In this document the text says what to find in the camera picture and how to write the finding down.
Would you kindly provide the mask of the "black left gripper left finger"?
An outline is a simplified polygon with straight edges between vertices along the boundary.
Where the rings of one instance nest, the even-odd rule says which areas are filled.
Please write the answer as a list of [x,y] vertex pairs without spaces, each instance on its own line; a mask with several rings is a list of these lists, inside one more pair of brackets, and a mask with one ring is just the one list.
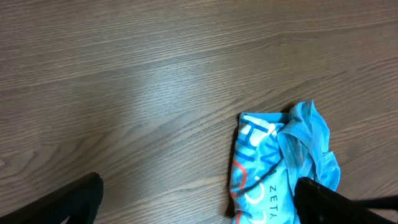
[[104,183],[96,172],[1,217],[2,224],[93,224],[104,194]]

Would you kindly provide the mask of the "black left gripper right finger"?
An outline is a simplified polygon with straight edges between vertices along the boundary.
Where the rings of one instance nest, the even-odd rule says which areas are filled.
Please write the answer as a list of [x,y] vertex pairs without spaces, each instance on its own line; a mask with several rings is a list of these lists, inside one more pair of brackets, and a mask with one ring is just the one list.
[[395,209],[395,196],[352,201],[318,182],[299,178],[294,205],[301,224],[394,224],[370,209]]

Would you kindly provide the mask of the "light blue t-shirt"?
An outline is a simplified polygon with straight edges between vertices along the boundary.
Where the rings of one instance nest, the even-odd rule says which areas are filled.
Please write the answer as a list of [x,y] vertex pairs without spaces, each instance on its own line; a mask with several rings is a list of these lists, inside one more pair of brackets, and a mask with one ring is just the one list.
[[313,101],[299,102],[287,113],[241,113],[229,183],[232,222],[298,223],[299,178],[331,190],[340,183],[329,145],[330,130]]

